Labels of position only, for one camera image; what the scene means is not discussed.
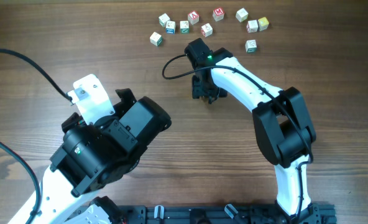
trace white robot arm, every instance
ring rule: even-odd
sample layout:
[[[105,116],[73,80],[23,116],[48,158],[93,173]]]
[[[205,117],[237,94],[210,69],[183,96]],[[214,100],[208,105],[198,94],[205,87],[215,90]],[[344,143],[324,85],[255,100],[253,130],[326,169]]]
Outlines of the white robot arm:
[[[191,42],[185,49],[185,55],[196,71],[192,78],[193,98],[208,97],[209,103],[212,103],[219,96],[226,96],[221,92],[227,91],[253,113],[257,144],[275,167],[277,204],[288,219],[295,220],[296,215],[311,203],[305,172],[310,155],[298,133],[303,135],[307,144],[316,138],[300,92],[293,87],[283,91],[269,85],[244,68],[230,52],[225,49],[212,52],[201,39]],[[285,115],[294,118],[293,124],[289,121],[278,123],[276,117],[281,115],[281,111],[276,103],[286,108],[288,114]],[[301,196],[303,200],[299,209]]]

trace black plastic bracket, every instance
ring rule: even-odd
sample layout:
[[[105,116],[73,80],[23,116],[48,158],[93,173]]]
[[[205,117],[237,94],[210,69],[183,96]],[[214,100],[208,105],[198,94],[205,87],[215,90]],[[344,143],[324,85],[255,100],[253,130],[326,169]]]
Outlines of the black plastic bracket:
[[[307,144],[313,143],[316,133],[301,93],[291,87],[281,91],[276,99],[293,118]],[[271,164],[287,168],[292,161],[308,154],[289,120],[279,123],[277,116],[280,113],[272,101],[259,103],[252,114],[257,145]]]
[[[137,102],[133,92],[126,88],[122,90],[115,90],[121,101],[114,105],[115,113],[118,114],[119,119]]]
[[[219,61],[226,57],[232,57],[232,53],[221,48],[215,52],[203,42],[201,38],[194,40],[188,44],[184,53],[190,60],[194,69],[216,65]],[[216,101],[219,97],[227,97],[228,92],[219,88],[214,84],[210,70],[202,70],[196,72],[192,76],[192,98],[199,99],[206,97],[209,104]]]

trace wooden cube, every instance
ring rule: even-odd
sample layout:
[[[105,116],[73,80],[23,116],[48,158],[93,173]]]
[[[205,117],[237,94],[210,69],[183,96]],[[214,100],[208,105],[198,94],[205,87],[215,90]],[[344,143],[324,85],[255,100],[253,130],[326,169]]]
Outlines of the wooden cube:
[[[257,50],[256,40],[248,40],[245,44],[246,52],[253,53]]]
[[[236,19],[239,21],[239,22],[243,22],[247,19],[247,16],[249,15],[249,13],[247,13],[247,11],[245,10],[245,8],[242,8],[240,10],[238,10],[236,12]]]
[[[154,32],[149,39],[151,40],[151,43],[155,46],[159,46],[160,43],[162,43],[162,36],[158,34],[157,32]]]
[[[188,21],[190,21],[190,24],[196,24],[199,22],[199,14],[196,11],[192,11],[188,13]]]
[[[180,32],[182,34],[190,33],[190,23],[188,21],[180,21]]]
[[[174,34],[175,31],[176,31],[176,22],[175,21],[166,22],[166,33]]]
[[[257,32],[259,26],[257,25],[257,20],[247,21],[246,30],[247,32]]]
[[[260,31],[265,30],[269,26],[270,22],[267,20],[266,17],[259,19],[259,27]]]
[[[166,27],[167,21],[170,21],[170,18],[166,13],[159,16],[159,23],[162,27]]]
[[[208,37],[213,33],[213,28],[210,24],[205,24],[201,26],[201,33],[204,37]]]
[[[213,10],[213,18],[216,22],[224,18],[224,11],[221,7]]]

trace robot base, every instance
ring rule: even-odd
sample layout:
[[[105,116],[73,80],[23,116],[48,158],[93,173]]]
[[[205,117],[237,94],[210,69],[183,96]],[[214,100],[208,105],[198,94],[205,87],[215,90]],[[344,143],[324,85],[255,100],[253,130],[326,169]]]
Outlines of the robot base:
[[[93,206],[102,208],[107,219],[93,220],[92,223],[113,224],[289,224],[277,205],[251,205],[232,207],[237,212],[231,218],[226,207],[145,207],[116,206],[107,197],[95,198],[89,207],[76,210],[66,223],[87,223],[89,217],[105,217],[96,213]],[[309,204],[301,213],[300,224],[336,224],[334,205]]]

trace white bracket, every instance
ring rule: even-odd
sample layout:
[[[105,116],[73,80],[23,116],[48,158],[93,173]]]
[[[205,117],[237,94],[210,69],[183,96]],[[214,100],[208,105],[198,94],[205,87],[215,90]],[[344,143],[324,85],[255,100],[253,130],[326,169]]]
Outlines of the white bracket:
[[[104,116],[115,113],[103,85],[96,75],[90,74],[73,83],[69,91],[72,103],[76,104],[87,125],[95,124]]]
[[[80,215],[71,218],[64,224],[111,224],[109,221],[109,215],[103,210],[103,208],[97,205],[90,205],[85,212]]]

